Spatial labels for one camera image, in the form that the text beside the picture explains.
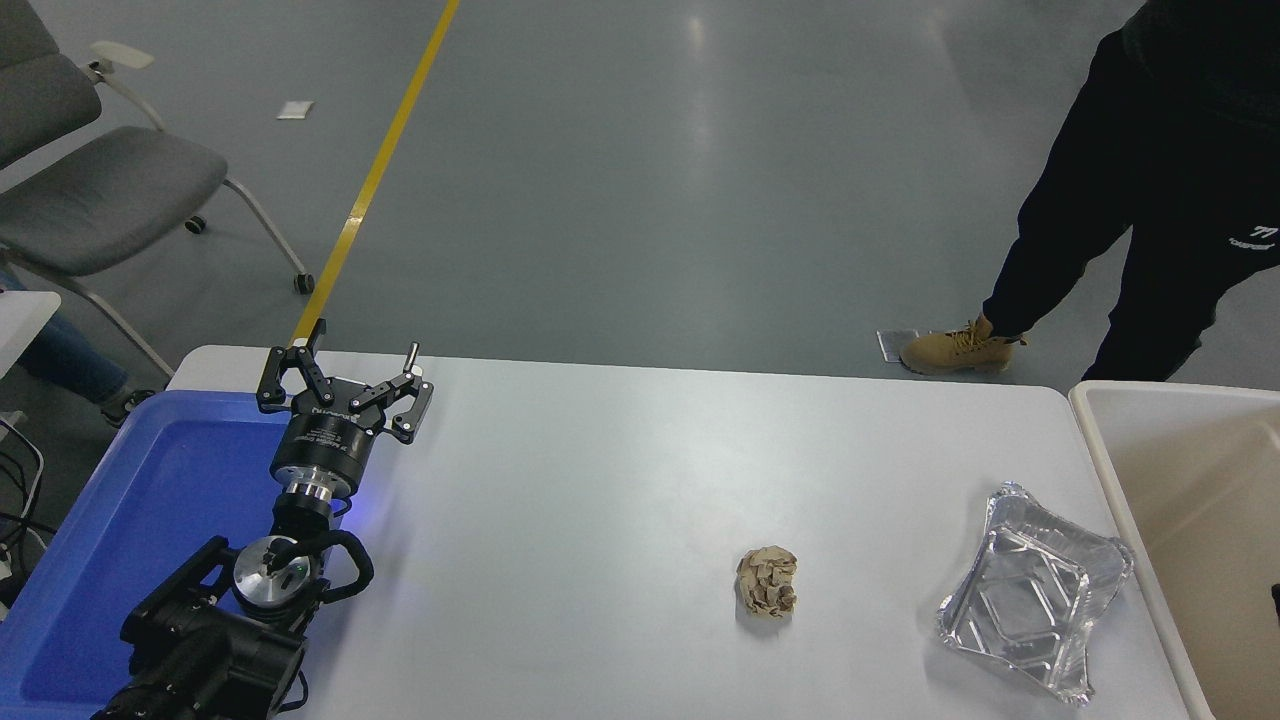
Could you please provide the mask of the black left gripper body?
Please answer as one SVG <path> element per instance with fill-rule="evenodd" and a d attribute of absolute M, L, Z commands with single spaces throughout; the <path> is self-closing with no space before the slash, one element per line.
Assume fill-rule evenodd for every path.
<path fill-rule="evenodd" d="M 335 492 L 357 492 L 379 432 L 380 409 L 294 409 L 271 459 L 271 477 L 282 486 L 319 480 Z"/>

